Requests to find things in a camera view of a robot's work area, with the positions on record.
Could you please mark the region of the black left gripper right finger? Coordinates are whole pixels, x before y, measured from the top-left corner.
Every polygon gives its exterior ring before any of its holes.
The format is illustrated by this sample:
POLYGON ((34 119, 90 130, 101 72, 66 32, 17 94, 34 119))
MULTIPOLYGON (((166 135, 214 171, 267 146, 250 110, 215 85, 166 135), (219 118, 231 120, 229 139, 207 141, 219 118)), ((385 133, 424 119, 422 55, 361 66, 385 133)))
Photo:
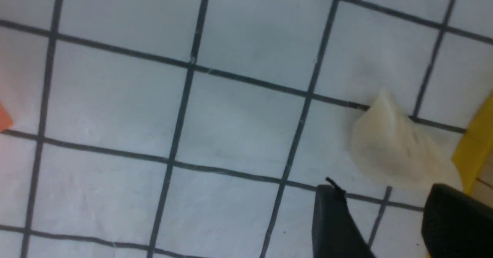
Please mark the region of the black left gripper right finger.
POLYGON ((434 184, 421 235, 431 258, 491 258, 493 209, 446 184, 434 184))

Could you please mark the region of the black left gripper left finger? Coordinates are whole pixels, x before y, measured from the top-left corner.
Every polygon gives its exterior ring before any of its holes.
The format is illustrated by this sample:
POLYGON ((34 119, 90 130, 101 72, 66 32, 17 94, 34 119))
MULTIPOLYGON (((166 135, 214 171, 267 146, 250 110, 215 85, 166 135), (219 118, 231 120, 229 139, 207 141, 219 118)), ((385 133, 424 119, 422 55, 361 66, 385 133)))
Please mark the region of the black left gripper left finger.
POLYGON ((316 187, 312 223, 314 258, 374 258, 347 205, 346 191, 333 179, 316 187))

